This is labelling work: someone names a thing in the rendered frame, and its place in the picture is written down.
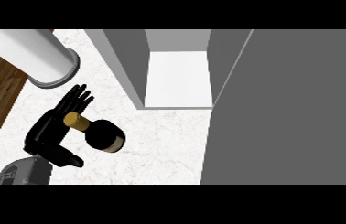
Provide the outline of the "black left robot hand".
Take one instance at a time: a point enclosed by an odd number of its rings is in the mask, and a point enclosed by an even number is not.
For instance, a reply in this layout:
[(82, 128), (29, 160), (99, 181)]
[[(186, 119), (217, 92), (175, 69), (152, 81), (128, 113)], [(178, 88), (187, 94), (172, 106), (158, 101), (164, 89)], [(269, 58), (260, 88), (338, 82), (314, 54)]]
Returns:
[(60, 145), (70, 129), (63, 118), (69, 112), (81, 114), (93, 99), (85, 84), (75, 84), (57, 105), (39, 116), (23, 139), (23, 150), (59, 167), (84, 166), (84, 160)]

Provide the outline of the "dark wine bottle gold cap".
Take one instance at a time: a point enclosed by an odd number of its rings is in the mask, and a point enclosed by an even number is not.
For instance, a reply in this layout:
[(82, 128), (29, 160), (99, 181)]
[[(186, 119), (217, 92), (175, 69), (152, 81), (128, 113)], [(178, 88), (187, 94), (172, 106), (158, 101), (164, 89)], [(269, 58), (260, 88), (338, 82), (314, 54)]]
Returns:
[(106, 153), (115, 153), (121, 149), (125, 134), (107, 120), (90, 121), (79, 113), (69, 112), (63, 124), (85, 135), (85, 142), (91, 148)]

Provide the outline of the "grey open cabinet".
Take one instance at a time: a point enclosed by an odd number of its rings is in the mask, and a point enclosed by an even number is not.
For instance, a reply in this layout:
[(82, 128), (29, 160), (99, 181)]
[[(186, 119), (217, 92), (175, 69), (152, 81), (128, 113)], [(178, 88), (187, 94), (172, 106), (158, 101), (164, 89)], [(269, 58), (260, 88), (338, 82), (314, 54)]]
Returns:
[(209, 109), (249, 29), (88, 29), (85, 34), (138, 110)]

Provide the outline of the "white cylinder grey rim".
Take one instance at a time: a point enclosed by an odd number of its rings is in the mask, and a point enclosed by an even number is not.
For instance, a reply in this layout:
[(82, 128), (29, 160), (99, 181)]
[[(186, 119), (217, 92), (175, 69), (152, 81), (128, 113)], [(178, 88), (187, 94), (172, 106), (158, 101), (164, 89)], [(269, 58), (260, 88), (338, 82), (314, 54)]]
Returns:
[(48, 29), (0, 29), (0, 57), (42, 89), (62, 86), (79, 68), (76, 52)]

